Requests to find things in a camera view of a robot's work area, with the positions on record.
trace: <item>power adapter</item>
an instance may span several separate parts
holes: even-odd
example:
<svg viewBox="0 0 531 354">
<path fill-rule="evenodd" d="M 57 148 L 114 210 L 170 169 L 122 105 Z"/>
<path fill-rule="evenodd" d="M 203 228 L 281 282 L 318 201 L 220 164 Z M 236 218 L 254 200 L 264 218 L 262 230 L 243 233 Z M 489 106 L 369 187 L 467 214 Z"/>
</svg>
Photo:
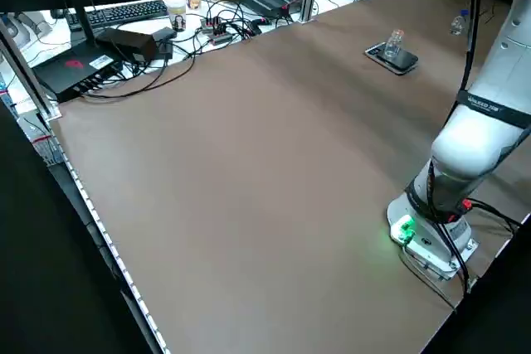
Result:
<svg viewBox="0 0 531 354">
<path fill-rule="evenodd" d="M 270 25 L 271 24 L 271 21 L 268 20 L 267 18 L 257 18 L 256 20 L 252 20 L 251 21 L 251 31 L 253 32 L 253 34 L 256 36 L 256 35 L 260 35 L 262 33 L 262 30 L 258 27 L 260 25 Z"/>
<path fill-rule="evenodd" d="M 157 52 L 153 36 L 114 28 L 101 32 L 96 37 L 96 43 L 122 58 L 125 57 L 124 61 L 129 62 L 150 62 Z"/>
</svg>

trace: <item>red logo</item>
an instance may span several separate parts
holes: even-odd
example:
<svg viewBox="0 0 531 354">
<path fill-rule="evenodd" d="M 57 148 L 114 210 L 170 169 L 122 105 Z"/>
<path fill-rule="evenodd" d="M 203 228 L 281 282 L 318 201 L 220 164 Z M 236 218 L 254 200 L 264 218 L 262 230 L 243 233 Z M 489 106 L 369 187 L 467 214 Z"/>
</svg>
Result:
<svg viewBox="0 0 531 354">
<path fill-rule="evenodd" d="M 65 66 L 68 66 L 69 68 L 81 68 L 81 69 L 83 69 L 83 64 L 81 63 L 81 61 L 78 61 L 78 60 L 68 60 L 65 63 Z"/>
</svg>

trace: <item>small glass bottle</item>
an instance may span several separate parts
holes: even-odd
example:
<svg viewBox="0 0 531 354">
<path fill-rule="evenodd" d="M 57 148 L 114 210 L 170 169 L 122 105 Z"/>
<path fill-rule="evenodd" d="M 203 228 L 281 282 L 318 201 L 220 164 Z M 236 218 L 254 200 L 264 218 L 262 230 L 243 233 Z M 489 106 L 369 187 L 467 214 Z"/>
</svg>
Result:
<svg viewBox="0 0 531 354">
<path fill-rule="evenodd" d="M 389 60 L 392 60 L 398 55 L 400 47 L 402 46 L 402 38 L 404 37 L 404 31 L 402 29 L 395 29 L 385 45 L 383 50 L 383 56 Z"/>
<path fill-rule="evenodd" d="M 452 35 L 460 35 L 466 29 L 467 21 L 466 16 L 468 16 L 468 10 L 461 10 L 459 16 L 454 18 L 454 21 L 451 22 L 450 33 Z"/>
</svg>

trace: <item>green led light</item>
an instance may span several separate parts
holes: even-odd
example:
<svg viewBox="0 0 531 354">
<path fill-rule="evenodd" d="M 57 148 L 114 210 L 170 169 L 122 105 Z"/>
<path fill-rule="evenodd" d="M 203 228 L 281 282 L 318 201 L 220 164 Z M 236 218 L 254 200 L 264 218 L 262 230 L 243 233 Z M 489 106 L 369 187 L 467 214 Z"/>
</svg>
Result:
<svg viewBox="0 0 531 354">
<path fill-rule="evenodd" d="M 402 216 L 392 225 L 392 235 L 401 242 L 410 242 L 415 236 L 415 220 L 409 215 Z"/>
</svg>

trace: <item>white desk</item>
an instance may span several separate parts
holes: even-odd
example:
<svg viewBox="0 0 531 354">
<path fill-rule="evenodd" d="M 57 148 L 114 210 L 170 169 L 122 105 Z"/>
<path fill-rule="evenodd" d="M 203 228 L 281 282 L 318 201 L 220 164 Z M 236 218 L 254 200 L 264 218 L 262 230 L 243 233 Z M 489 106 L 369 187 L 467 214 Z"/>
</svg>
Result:
<svg viewBox="0 0 531 354">
<path fill-rule="evenodd" d="M 345 4 L 351 3 L 353 0 L 331 0 L 331 1 L 335 2 L 339 6 L 344 6 Z M 315 0 L 315 2 L 316 2 L 319 13 L 327 12 L 329 10 L 336 8 L 336 6 L 332 4 L 329 0 Z M 206 2 L 202 2 L 202 5 L 198 10 L 190 10 L 190 9 L 187 10 L 187 13 L 188 13 L 187 30 L 185 32 L 179 33 L 179 36 L 178 36 L 179 40 L 186 38 L 186 37 L 193 36 L 195 30 L 200 26 L 201 18 L 198 15 L 205 16 L 208 8 L 209 8 L 209 5 Z M 216 5 L 215 7 L 212 8 L 212 12 L 214 13 L 214 15 L 217 15 L 223 9 L 227 9 L 227 8 L 222 5 Z M 246 9 L 245 7 L 243 9 L 245 12 L 252 13 L 252 11 Z M 58 20 L 57 22 L 53 22 L 53 19 L 50 17 L 49 12 L 45 12 L 44 14 L 45 14 L 46 20 L 49 21 L 52 25 L 53 24 L 55 25 L 53 26 L 52 32 L 44 36 L 43 38 L 41 38 L 40 41 L 38 41 L 35 36 L 32 36 L 30 43 L 22 49 L 22 54 L 25 56 L 27 61 L 30 61 L 30 66 L 35 66 L 37 64 L 40 64 L 43 61 L 53 57 L 54 55 L 59 54 L 60 52 L 70 48 L 71 46 L 71 43 L 70 43 L 71 34 L 66 24 L 66 21 L 64 19 L 61 19 L 61 20 Z M 230 17 L 230 16 L 231 14 L 227 12 L 225 17 Z M 297 21 L 299 15 L 294 14 L 292 17 L 294 21 Z M 279 26 L 282 26 L 284 24 L 285 24 L 284 22 L 280 22 Z M 163 27 L 169 27 L 169 20 L 160 19 L 160 20 L 147 20 L 147 21 L 142 21 L 142 22 L 134 22 L 134 23 L 128 24 L 127 26 L 124 26 L 122 29 L 130 30 L 134 32 L 153 33 Z M 275 29 L 274 25 L 261 27 L 261 30 L 263 32 L 267 32 L 272 29 Z M 200 40 L 204 42 L 206 39 L 207 39 L 206 37 L 203 37 Z M 193 45 L 191 41 L 179 43 L 179 45 L 187 51 L 193 51 Z M 213 48 L 214 48 L 213 46 L 208 45 L 203 50 L 210 51 Z M 183 57 L 184 55 L 181 52 L 175 51 L 173 54 L 173 59 L 171 60 L 170 63 L 179 62 Z M 161 66 L 161 65 L 162 65 L 162 61 L 159 61 L 158 63 L 153 64 L 153 66 Z M 2 73 L 3 79 L 6 81 L 6 83 L 9 83 L 13 79 L 14 74 L 9 64 L 6 62 L 3 62 L 0 65 L 0 73 Z M 12 96 L 13 102 L 17 104 L 17 111 L 19 112 L 19 114 L 35 109 L 33 103 L 29 100 L 29 96 L 27 95 L 26 91 L 23 89 L 22 85 L 18 82 L 16 78 L 9 86 L 9 93 Z"/>
</svg>

